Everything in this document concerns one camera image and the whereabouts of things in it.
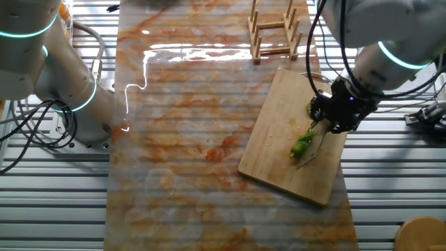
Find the metal grating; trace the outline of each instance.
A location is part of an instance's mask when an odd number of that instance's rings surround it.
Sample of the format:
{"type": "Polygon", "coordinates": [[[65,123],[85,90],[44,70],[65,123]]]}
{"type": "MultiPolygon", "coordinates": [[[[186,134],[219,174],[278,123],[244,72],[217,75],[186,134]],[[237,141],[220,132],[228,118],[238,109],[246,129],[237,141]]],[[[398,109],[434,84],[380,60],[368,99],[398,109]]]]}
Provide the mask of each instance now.
{"type": "MultiPolygon", "coordinates": [[[[118,3],[75,0],[74,8],[76,20],[104,37],[107,49],[102,84],[109,88],[114,83],[118,12],[107,13],[105,9],[118,3]]],[[[315,13],[313,1],[308,4],[310,13],[315,13]]],[[[340,71],[338,45],[322,25],[329,62],[340,71]]],[[[322,41],[317,29],[322,71],[334,78],[323,58],[322,41]]],[[[76,31],[73,45],[90,66],[98,49],[95,39],[76,31]]],[[[355,53],[348,51],[352,64],[355,53]]],[[[380,110],[412,102],[383,102],[380,110]]],[[[446,220],[445,143],[414,134],[406,127],[403,115],[418,109],[372,114],[347,138],[341,165],[361,250],[392,250],[399,225],[411,218],[429,215],[446,220]]],[[[47,132],[53,115],[48,114],[43,123],[47,132]]],[[[9,141],[4,165],[20,154],[23,145],[21,135],[9,141]]],[[[0,177],[0,251],[102,250],[108,156],[82,156],[86,157],[55,157],[32,147],[16,168],[0,177]]]]}

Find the green pepper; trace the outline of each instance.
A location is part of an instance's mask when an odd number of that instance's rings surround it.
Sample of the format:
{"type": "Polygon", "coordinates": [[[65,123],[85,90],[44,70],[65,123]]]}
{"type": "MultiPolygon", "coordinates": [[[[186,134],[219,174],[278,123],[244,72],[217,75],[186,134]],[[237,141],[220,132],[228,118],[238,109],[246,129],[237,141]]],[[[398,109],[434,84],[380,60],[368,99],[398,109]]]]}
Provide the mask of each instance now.
{"type": "Polygon", "coordinates": [[[308,128],[307,134],[300,136],[298,141],[305,142],[305,143],[309,144],[310,141],[313,139],[313,136],[314,136],[314,130],[311,128],[308,128]]]}
{"type": "Polygon", "coordinates": [[[307,105],[307,111],[308,111],[308,115],[312,115],[312,104],[311,103],[308,103],[308,105],[307,105]]]}
{"type": "Polygon", "coordinates": [[[296,141],[294,146],[291,147],[291,158],[300,158],[307,150],[308,144],[305,142],[296,141]]]}
{"type": "Polygon", "coordinates": [[[314,130],[308,128],[307,134],[299,137],[299,139],[295,142],[294,146],[291,147],[291,155],[290,158],[300,158],[304,155],[304,152],[307,150],[310,141],[313,139],[314,130]]]}

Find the table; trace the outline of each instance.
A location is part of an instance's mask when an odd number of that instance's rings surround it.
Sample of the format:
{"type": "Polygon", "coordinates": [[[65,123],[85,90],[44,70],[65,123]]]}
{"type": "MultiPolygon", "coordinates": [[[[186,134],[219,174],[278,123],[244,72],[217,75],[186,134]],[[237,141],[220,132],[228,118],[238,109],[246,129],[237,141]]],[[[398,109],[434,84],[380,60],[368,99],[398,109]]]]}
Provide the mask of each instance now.
{"type": "MultiPolygon", "coordinates": [[[[342,172],[325,208],[237,173],[276,69],[297,62],[249,53],[252,2],[123,2],[105,250],[357,250],[342,172]]],[[[296,1],[301,31],[310,21],[296,1]]],[[[287,2],[257,4],[280,20],[287,2]]],[[[266,31],[266,47],[283,31],[266,31]]],[[[312,69],[319,71],[315,48],[312,69]]]]}

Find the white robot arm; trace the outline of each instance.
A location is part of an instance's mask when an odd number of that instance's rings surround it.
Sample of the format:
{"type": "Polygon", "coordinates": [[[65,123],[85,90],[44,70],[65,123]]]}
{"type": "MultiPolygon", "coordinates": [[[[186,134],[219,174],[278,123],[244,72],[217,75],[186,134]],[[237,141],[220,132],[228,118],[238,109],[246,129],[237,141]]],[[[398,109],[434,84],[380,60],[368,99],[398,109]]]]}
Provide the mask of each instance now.
{"type": "Polygon", "coordinates": [[[104,140],[111,135],[114,96],[66,38],[59,6],[61,0],[0,0],[0,99],[34,93],[42,101],[61,100],[78,121],[75,139],[104,140]]]}
{"type": "Polygon", "coordinates": [[[355,130],[387,97],[383,91],[414,79],[446,50],[445,0],[322,0],[317,6],[341,45],[363,47],[355,68],[332,85],[333,95],[312,100],[313,119],[328,119],[333,133],[355,130]]]}

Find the teal led ring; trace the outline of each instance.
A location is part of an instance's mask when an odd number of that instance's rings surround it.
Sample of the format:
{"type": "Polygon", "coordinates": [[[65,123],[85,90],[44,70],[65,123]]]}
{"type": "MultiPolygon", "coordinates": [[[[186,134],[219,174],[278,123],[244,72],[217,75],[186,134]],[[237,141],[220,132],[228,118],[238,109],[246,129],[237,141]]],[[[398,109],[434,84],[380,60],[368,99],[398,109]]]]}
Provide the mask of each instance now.
{"type": "Polygon", "coordinates": [[[384,55],[387,56],[390,60],[392,60],[393,62],[395,62],[396,64],[403,66],[404,68],[407,69],[411,69],[411,70],[421,70],[423,68],[425,68],[426,66],[428,66],[430,63],[425,64],[425,65],[414,65],[411,63],[406,63],[404,61],[402,61],[401,59],[395,57],[395,55],[393,55],[384,45],[383,42],[378,42],[378,46],[380,47],[380,49],[383,51],[384,55]]]}
{"type": "Polygon", "coordinates": [[[40,35],[44,32],[46,32],[54,23],[54,21],[56,21],[57,15],[54,17],[53,21],[46,26],[44,29],[34,32],[34,33],[28,33],[28,34],[14,34],[14,33],[6,33],[6,32],[2,32],[0,31],[0,36],[5,36],[7,38],[30,38],[30,37],[34,37],[37,35],[40,35]]]}

